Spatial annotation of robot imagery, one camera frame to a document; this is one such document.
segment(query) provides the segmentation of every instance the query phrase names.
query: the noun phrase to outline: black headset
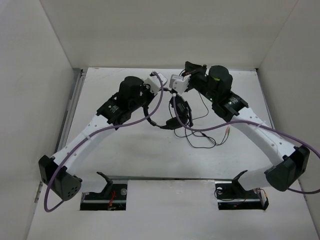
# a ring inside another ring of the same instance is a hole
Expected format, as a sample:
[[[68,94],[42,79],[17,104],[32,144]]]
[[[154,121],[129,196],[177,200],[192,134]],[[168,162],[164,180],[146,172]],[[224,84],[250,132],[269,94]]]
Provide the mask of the black headset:
[[[173,90],[169,90],[168,88],[163,89],[164,92],[170,92],[171,94],[176,93]],[[172,107],[174,107],[174,99],[173,97],[170,99],[169,103]],[[190,127],[192,127],[193,121],[192,121],[192,114],[191,114],[191,108],[187,101],[185,101],[180,95],[176,95],[175,97],[175,107],[176,111],[178,113],[179,119],[181,122],[186,125],[188,124]],[[143,107],[143,113],[144,116],[148,116],[148,106]],[[178,122],[178,119],[176,117],[173,117],[165,122],[165,125],[161,126],[158,125],[155,121],[152,121],[151,118],[146,119],[152,126],[158,127],[160,129],[167,129],[167,130],[175,130],[181,128],[181,124]]]

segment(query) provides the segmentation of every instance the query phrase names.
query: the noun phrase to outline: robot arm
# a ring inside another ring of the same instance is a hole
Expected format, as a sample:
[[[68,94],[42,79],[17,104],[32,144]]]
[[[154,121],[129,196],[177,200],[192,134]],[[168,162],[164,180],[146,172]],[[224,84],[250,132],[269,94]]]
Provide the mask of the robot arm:
[[[83,182],[76,176],[77,170],[92,150],[118,129],[115,126],[123,125],[135,110],[150,104],[161,89],[158,77],[163,85],[167,83],[161,73],[158,76],[150,75],[145,81],[134,76],[126,77],[121,82],[119,91],[97,110],[96,115],[75,139],[52,157],[44,155],[39,160],[42,181],[50,185],[50,189],[63,201],[73,198],[80,188],[82,192],[100,193],[103,190],[106,184],[95,184],[95,188],[92,188],[89,182]]]
[[[287,190],[305,172],[309,149],[303,145],[297,147],[267,130],[268,126],[247,102],[231,91],[233,77],[225,67],[213,66],[208,75],[206,71],[206,65],[186,62],[185,73],[182,76],[172,75],[169,86],[179,94],[197,90],[212,102],[212,109],[219,117],[227,123],[234,122],[234,127],[256,144],[271,162],[264,168],[240,173],[233,184],[240,184],[246,191],[266,186],[279,191]]]

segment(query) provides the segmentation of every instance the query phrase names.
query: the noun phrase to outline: white panel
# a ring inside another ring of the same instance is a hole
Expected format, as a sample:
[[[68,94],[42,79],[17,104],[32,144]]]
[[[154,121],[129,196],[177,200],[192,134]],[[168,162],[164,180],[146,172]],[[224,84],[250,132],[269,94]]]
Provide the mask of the white panel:
[[[297,0],[41,0],[73,67],[258,67]]]
[[[259,68],[261,84],[275,126],[320,150],[320,1],[299,0]],[[320,160],[309,159],[301,183],[320,188]],[[320,194],[307,195],[320,229]]]
[[[266,212],[223,211],[213,181],[129,181],[126,211],[79,211],[77,194],[47,213],[44,187],[27,240],[318,239],[302,195],[265,190],[270,201]],[[49,205],[57,201],[51,194]]]
[[[88,124],[97,109],[119,90],[120,82],[126,76],[146,78],[151,69],[136,68],[89,68],[82,92],[75,111],[68,142],[75,138]],[[180,69],[158,69],[166,78],[179,74]],[[232,90],[242,96],[263,121],[270,125],[266,105],[255,71],[231,71]],[[206,114],[206,109],[197,91],[184,93],[194,118]],[[171,98],[165,93],[163,103],[152,117],[160,125],[170,119],[168,103]],[[150,105],[154,109],[157,96]],[[195,128],[213,127],[224,121],[211,109],[211,104],[204,99],[209,108],[209,115],[194,121]],[[142,109],[132,114],[130,122],[144,117]],[[207,132],[220,142],[225,134],[225,127]],[[178,129],[179,135],[184,130]],[[203,137],[190,136],[196,146],[210,146]],[[231,128],[228,141],[213,149],[194,149],[186,139],[177,138],[173,131],[152,127],[147,121],[135,126],[120,128],[103,140],[87,157],[77,176],[84,178],[101,171],[106,175],[145,176],[171,178],[234,178],[243,170],[255,170],[269,165],[264,153],[242,132]]]
[[[25,239],[73,71],[38,0],[0,1],[0,235]]]

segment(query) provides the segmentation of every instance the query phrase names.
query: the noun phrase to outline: white wall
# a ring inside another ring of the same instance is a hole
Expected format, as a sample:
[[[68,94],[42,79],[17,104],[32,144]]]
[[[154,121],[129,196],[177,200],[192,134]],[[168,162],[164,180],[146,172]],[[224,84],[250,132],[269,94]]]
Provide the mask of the white wall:
[[[320,150],[320,1],[299,0],[258,73],[275,127]],[[306,191],[320,188],[320,159],[313,154],[300,178]],[[308,195],[320,230],[320,194]]]
[[[0,235],[21,240],[73,70],[39,0],[0,1]]]
[[[296,2],[41,0],[75,68],[256,68]]]

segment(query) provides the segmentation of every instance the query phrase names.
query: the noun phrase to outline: white table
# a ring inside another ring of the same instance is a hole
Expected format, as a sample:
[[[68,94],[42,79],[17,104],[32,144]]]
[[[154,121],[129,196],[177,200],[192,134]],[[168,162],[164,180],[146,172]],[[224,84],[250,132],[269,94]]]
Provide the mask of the white table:
[[[170,78],[177,69],[156,69]],[[129,75],[145,78],[151,69],[89,68],[77,104],[68,141],[90,121],[96,110],[119,89]],[[242,96],[261,119],[270,124],[267,108],[254,71],[231,71],[232,90]],[[170,118],[166,94],[152,118],[164,123]],[[206,110],[196,91],[183,95],[193,116]],[[150,108],[157,103],[156,98]],[[137,110],[131,121],[143,116]],[[195,128],[211,127],[223,121],[211,110],[195,122]],[[209,132],[221,139],[225,129]],[[206,140],[192,139],[203,145]],[[233,178],[242,170],[268,164],[266,156],[241,132],[231,129],[226,144],[213,149],[193,149],[172,131],[147,122],[119,129],[103,141],[83,164],[78,176],[92,178],[96,171],[114,176],[169,178]],[[292,186],[298,189],[296,182]],[[78,239],[318,239],[304,197],[293,192],[265,189],[270,206],[261,210],[219,211],[213,196],[214,182],[208,180],[142,181],[128,183],[127,210],[123,212],[79,211],[80,195],[52,213],[43,209],[45,187],[40,195],[28,240]],[[58,202],[50,195],[49,205]]]

